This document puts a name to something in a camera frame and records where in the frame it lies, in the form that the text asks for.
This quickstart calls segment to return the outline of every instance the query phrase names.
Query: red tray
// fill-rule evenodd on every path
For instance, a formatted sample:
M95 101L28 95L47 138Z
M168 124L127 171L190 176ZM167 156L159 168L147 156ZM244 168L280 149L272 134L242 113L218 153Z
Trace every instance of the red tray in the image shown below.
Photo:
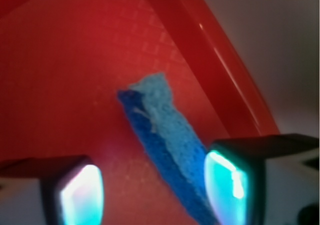
M116 99L156 72L206 146L278 133L203 0L0 0L0 159L87 154L104 224L195 224Z

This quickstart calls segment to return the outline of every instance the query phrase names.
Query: sponge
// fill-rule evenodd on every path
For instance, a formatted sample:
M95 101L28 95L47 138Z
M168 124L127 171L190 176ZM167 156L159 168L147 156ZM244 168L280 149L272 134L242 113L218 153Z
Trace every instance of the sponge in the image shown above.
M147 76L129 88L119 91L118 99L146 153L187 212L199 224L215 224L205 190L206 148L173 105L164 74Z

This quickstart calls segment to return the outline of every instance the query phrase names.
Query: teal reflective surface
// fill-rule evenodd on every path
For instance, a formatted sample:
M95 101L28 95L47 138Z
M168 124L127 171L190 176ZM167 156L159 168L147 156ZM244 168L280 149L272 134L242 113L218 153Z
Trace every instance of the teal reflective surface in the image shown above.
M61 191L65 225L98 225L104 210L102 175L95 165L86 165Z
M246 224L248 176L218 151L207 154L204 162L206 193L222 225Z

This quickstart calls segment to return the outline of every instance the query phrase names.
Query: white wall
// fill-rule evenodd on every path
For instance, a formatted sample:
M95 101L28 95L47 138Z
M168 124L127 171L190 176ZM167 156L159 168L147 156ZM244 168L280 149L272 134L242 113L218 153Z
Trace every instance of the white wall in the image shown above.
M205 0L281 133L319 137L319 0Z

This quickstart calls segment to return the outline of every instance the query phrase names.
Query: blue sponge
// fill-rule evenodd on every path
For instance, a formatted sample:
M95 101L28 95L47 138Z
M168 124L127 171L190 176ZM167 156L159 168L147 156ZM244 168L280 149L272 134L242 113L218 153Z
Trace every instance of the blue sponge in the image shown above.
M187 212L199 223L217 222L206 196L206 148L173 105L163 73L150 75L118 99L148 156Z

